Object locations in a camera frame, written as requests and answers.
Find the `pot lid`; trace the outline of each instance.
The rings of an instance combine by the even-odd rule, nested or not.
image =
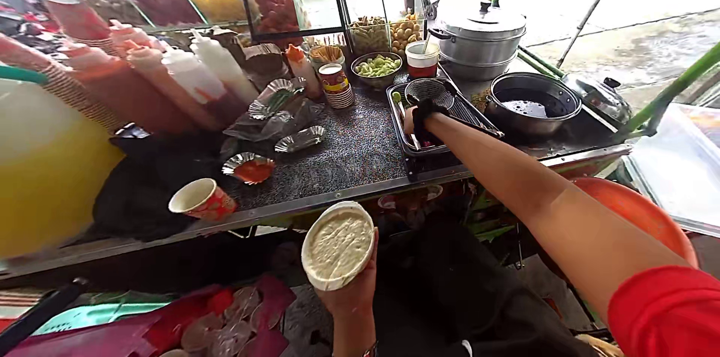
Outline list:
[[[614,89],[620,85],[616,80],[608,77],[599,82],[584,73],[567,73],[562,82],[613,126],[622,126],[632,117],[630,104]]]
[[[525,30],[525,16],[510,10],[491,7],[489,1],[480,3],[481,9],[467,18],[450,18],[445,30],[471,39],[502,39],[518,35]]]

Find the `dark clothing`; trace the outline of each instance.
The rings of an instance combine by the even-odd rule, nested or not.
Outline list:
[[[428,216],[380,241],[373,312],[381,356],[587,356],[556,313],[464,226]]]

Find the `bracelet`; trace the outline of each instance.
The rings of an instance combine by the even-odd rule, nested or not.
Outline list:
[[[362,355],[362,357],[377,357],[377,340],[375,340],[375,344],[373,344],[372,347]]]

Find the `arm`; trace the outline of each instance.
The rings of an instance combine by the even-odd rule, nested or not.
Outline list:
[[[336,291],[315,289],[333,316],[333,356],[362,357],[375,344],[372,299],[377,276],[377,228],[375,248],[365,269]]]
[[[408,110],[405,131],[413,131]],[[440,113],[426,129],[522,221],[607,322],[610,298],[652,267],[688,263],[662,243],[520,150]]]

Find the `red paper cup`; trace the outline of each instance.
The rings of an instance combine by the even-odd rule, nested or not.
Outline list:
[[[84,0],[43,0],[63,32],[73,39],[108,39],[110,26]]]
[[[219,221],[235,212],[238,205],[212,178],[201,178],[180,188],[170,198],[168,209],[175,214]]]

